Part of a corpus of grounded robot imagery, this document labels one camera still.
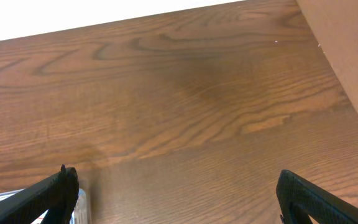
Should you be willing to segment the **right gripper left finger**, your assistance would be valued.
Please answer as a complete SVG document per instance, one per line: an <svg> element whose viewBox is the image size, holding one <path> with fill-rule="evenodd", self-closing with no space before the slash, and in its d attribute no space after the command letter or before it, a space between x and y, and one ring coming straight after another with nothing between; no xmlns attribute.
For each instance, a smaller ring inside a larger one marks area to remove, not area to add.
<svg viewBox="0 0 358 224"><path fill-rule="evenodd" d="M62 165L60 171L0 201L0 223L68 224L79 194L76 169Z"/></svg>

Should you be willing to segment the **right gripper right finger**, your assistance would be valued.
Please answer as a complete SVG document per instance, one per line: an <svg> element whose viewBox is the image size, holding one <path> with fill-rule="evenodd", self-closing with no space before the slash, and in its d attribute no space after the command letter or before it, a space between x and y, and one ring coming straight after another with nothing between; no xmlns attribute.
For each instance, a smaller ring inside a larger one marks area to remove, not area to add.
<svg viewBox="0 0 358 224"><path fill-rule="evenodd" d="M358 208L290 170L282 170L276 194L283 224L358 224Z"/></svg>

